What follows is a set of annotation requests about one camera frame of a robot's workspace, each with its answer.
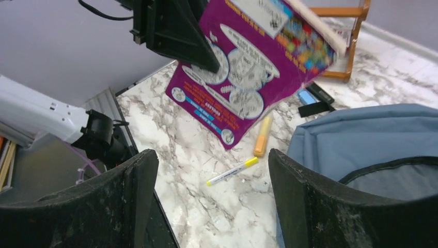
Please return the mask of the purple stationery package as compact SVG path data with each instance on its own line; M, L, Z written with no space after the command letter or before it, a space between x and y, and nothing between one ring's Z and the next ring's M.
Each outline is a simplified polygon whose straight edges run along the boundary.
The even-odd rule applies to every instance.
M200 28L218 72L180 63L166 94L227 150L347 50L301 1L209 1Z

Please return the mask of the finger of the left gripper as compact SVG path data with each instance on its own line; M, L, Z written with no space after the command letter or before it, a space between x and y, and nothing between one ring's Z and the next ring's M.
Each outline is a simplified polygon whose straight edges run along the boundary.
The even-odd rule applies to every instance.
M146 47L155 53L217 73L220 63L199 21L208 1L147 1Z

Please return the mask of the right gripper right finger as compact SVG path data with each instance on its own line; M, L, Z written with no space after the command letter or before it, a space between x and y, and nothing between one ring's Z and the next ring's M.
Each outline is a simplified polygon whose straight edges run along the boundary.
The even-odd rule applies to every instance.
M398 200L352 189L272 149L286 247L437 247L437 196Z

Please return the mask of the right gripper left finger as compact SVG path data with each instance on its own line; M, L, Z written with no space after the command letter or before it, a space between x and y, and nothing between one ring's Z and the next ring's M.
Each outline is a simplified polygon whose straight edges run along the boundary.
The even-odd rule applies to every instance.
M117 166L37 201L1 205L1 247L124 247Z

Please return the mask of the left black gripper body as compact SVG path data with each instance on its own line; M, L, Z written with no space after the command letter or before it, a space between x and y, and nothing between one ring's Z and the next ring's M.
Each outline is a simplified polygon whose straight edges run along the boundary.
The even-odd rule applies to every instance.
M147 33L147 9L149 0L117 0L127 10L133 12L133 28L131 33L136 44L146 42Z

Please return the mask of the blue backpack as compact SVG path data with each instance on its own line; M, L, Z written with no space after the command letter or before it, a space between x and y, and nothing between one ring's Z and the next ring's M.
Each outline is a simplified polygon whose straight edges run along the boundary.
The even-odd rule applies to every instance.
M284 154L372 195L437 196L437 109L393 104L338 110L298 126ZM278 214L277 241L286 247Z

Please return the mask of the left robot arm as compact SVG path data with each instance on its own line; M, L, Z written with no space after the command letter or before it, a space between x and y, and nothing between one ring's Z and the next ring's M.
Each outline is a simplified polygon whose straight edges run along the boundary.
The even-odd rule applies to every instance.
M207 1L121 1L132 11L134 42L164 57L218 72L218 62L199 21ZM114 168L131 156L114 134L114 121L95 110L55 100L5 76L1 77L1 113L15 123L31 124Z

